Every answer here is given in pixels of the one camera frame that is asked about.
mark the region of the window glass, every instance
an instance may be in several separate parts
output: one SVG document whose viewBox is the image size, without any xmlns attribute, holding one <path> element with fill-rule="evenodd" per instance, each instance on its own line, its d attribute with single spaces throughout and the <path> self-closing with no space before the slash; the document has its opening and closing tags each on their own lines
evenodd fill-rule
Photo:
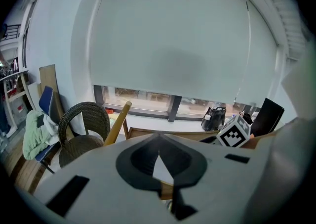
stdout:
<svg viewBox="0 0 316 224">
<path fill-rule="evenodd" d="M 186 98 L 183 97 L 181 99 L 181 103 L 178 109 L 178 115 L 181 114 L 192 114 L 192 115 L 204 115 L 209 107 L 219 107 L 224 106 L 226 107 L 226 117 L 232 116 L 233 114 L 237 114 L 238 112 L 242 112 L 245 105 L 240 103 L 232 104 L 225 104 L 221 102 L 213 102 L 213 101 L 206 101 L 196 98 Z"/>
<path fill-rule="evenodd" d="M 133 108 L 167 111 L 171 96 L 141 90 L 103 87 L 103 99 L 107 104 L 124 106 L 127 101 L 131 101 Z"/>
</svg>

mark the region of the clothing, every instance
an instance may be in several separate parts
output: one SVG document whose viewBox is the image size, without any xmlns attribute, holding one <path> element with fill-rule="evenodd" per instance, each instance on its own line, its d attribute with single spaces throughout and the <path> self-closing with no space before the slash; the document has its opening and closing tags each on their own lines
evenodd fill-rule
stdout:
<svg viewBox="0 0 316 224">
<path fill-rule="evenodd" d="M 2 95 L 0 96 L 0 130 L 2 133 L 7 134 L 11 129 L 11 126 L 8 124 L 6 119 L 4 104 L 2 100 Z"/>
<path fill-rule="evenodd" d="M 51 135 L 45 125 L 38 128 L 38 117 L 43 115 L 32 110 L 26 117 L 25 134 L 23 139 L 23 155 L 27 160 L 34 159 L 41 151 L 48 147 L 46 143 Z"/>
<path fill-rule="evenodd" d="M 252 122 L 255 122 L 255 119 L 257 118 L 258 114 L 259 114 L 258 111 L 255 111 L 254 113 L 252 113 L 252 115 L 251 115 Z"/>
<path fill-rule="evenodd" d="M 46 114 L 44 115 L 43 122 L 44 122 L 44 126 L 46 127 L 49 134 L 51 135 L 51 138 L 45 143 L 50 146 L 56 144 L 59 141 L 57 124 L 53 122 L 51 118 L 48 117 Z"/>
</svg>

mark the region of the window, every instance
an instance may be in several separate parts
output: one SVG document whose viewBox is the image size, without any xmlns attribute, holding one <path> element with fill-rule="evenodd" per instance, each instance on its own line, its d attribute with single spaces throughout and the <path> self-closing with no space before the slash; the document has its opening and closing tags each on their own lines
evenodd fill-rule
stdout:
<svg viewBox="0 0 316 224">
<path fill-rule="evenodd" d="M 251 106 L 244 104 L 225 104 L 215 101 L 172 96 L 167 94 L 130 90 L 107 86 L 94 86 L 94 94 L 98 103 L 104 104 L 108 109 L 119 112 L 127 101 L 132 102 L 130 114 L 175 119 L 202 120 L 209 107 L 226 107 L 226 117 L 231 117 Z"/>
<path fill-rule="evenodd" d="M 106 104 L 124 106 L 127 101 L 131 101 L 133 108 L 166 112 L 171 100 L 171 96 L 166 94 L 115 87 L 102 88 Z"/>
<path fill-rule="evenodd" d="M 181 99 L 181 103 L 178 109 L 177 116 L 181 115 L 202 115 L 207 112 L 209 107 L 218 107 L 224 106 L 226 107 L 226 117 L 230 117 L 238 112 L 242 112 L 245 108 L 244 104 L 235 103 L 232 104 L 225 104 L 221 102 L 213 102 L 213 101 L 206 101 L 200 100 L 195 98 L 186 98 L 183 97 Z"/>
</svg>

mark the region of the black bag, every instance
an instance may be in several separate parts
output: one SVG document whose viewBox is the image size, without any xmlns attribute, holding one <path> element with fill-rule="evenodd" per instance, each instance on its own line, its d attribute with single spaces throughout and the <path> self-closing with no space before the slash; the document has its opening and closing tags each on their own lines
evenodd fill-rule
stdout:
<svg viewBox="0 0 316 224">
<path fill-rule="evenodd" d="M 222 124 L 224 125 L 225 122 L 225 114 L 226 108 L 225 107 L 216 107 L 211 108 L 209 107 L 206 114 L 202 119 L 202 128 L 204 131 L 217 131 L 219 126 Z M 210 115 L 210 119 L 205 119 L 206 115 Z"/>
</svg>

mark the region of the chair backrest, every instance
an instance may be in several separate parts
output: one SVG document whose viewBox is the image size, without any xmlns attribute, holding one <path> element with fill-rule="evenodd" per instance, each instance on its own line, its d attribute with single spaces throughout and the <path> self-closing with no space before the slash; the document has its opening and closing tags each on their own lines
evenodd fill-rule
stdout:
<svg viewBox="0 0 316 224">
<path fill-rule="evenodd" d="M 66 138 L 66 129 L 69 122 L 78 114 L 82 113 L 86 132 L 88 130 L 98 133 L 103 141 L 110 132 L 110 119 L 106 111 L 94 102 L 82 102 L 71 107 L 61 118 L 58 125 L 58 136 L 63 145 Z"/>
<path fill-rule="evenodd" d="M 39 106 L 46 115 L 55 123 L 59 123 L 55 94 L 52 87 L 45 86 L 44 91 L 39 99 Z"/>
</svg>

